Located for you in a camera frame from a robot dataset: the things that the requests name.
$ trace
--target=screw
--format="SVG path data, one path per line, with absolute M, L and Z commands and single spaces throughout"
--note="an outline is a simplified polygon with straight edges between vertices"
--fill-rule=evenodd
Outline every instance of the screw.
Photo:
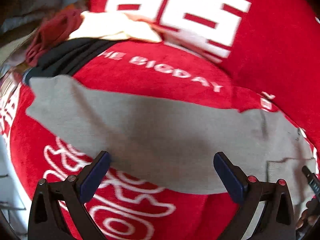
M 76 176 L 75 175 L 70 175 L 69 177 L 67 177 L 67 180 L 70 181 L 70 182 L 73 182 L 76 180 Z
M 250 182 L 256 182 L 256 181 L 257 181 L 257 178 L 256 178 L 255 176 L 250 175 L 250 176 L 248 176 L 248 181 L 250 181 Z
M 285 184 L 287 184 L 287 183 L 285 182 L 284 179 L 279 179 L 279 184 L 280 184 L 281 186 L 285 186 Z
M 43 185 L 44 183 L 45 183 L 45 179 L 41 179 L 41 180 L 39 180 L 39 182 L 38 182 L 39 185 Z

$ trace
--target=black garment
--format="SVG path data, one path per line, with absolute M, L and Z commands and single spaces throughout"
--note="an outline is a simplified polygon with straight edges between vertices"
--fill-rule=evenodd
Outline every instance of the black garment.
M 119 41 L 107 41 L 93 38 L 79 38 L 65 41 L 43 54 L 36 67 L 25 77 L 29 86 L 32 77 L 54 77 L 74 75 L 86 63 Z

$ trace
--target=dark red garment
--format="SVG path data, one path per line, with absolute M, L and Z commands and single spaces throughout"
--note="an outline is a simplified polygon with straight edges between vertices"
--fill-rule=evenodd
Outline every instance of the dark red garment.
M 70 9 L 61 11 L 51 20 L 44 22 L 26 53 L 26 62 L 35 67 L 39 57 L 49 49 L 65 41 L 70 33 L 79 28 L 82 23 L 81 10 Z

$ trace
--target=white garment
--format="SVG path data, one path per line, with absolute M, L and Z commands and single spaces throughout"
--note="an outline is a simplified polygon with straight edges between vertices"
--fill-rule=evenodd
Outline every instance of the white garment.
M 68 40 L 75 38 L 99 38 L 110 41 L 133 38 L 147 42 L 161 42 L 160 36 L 148 23 L 130 20 L 120 12 L 81 13 L 83 22 L 70 34 Z

